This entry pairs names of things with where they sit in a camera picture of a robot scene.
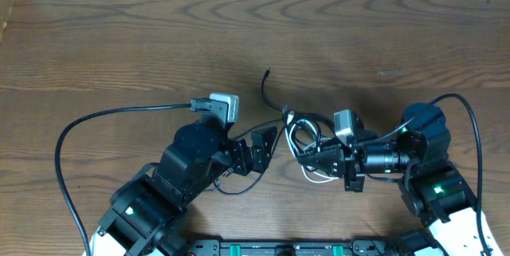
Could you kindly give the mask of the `black cable blue connector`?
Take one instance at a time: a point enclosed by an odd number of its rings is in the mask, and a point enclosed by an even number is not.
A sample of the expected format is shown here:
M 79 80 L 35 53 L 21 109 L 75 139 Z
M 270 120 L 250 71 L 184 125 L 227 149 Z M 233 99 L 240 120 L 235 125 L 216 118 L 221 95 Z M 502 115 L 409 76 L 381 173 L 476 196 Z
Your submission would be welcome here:
M 321 124 L 331 131 L 334 130 L 333 121 L 326 116 L 311 112 L 296 112 L 288 110 L 287 107 L 284 107 L 282 111 L 282 120 L 288 146 L 295 158 L 305 152 L 321 151 L 321 143 L 328 140 L 322 133 Z M 298 140 L 299 132 L 304 132 L 312 138 L 309 144 Z

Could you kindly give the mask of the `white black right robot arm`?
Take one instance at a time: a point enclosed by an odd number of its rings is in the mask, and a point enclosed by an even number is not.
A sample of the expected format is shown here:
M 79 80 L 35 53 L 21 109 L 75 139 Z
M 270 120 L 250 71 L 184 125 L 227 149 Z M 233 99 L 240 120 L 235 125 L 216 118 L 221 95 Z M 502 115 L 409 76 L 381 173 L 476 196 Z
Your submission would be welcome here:
M 439 107 L 408 107 L 402 124 L 385 136 L 366 129 L 355 112 L 334 115 L 334 136 L 297 155 L 307 169 L 343 179 L 348 191 L 363 191 L 366 177 L 395 179 L 410 213 L 423 230 L 384 244 L 373 255 L 500 255 L 478 198 L 449 161 L 451 135 Z

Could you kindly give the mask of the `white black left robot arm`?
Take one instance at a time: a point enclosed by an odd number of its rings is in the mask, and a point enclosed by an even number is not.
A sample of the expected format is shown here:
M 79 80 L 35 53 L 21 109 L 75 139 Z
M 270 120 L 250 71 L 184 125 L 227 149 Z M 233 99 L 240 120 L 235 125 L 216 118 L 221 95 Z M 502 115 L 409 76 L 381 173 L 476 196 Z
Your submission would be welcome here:
M 263 174 L 273 156 L 277 126 L 252 133 L 252 143 L 228 136 L 233 121 L 203 112 L 181 127 L 158 163 L 146 164 L 111 197 L 90 244 L 94 255 L 185 255 L 179 233 L 188 205 L 226 172 Z

